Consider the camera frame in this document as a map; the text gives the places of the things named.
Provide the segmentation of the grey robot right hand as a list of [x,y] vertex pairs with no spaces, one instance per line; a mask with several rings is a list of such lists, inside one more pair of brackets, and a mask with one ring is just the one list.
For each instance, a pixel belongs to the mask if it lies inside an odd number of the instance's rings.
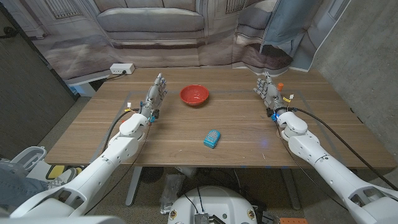
[[284,107],[280,91],[272,82],[272,77],[268,72],[266,72],[265,79],[257,79],[257,86],[253,90],[261,97],[267,108],[276,112]]

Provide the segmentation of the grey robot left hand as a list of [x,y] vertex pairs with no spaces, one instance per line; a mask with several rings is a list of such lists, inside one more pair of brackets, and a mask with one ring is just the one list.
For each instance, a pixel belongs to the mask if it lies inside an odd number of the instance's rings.
[[166,80],[162,73],[159,73],[154,81],[154,84],[149,88],[146,97],[144,98],[141,115],[149,118],[153,111],[158,110],[161,107],[162,101],[167,94]]

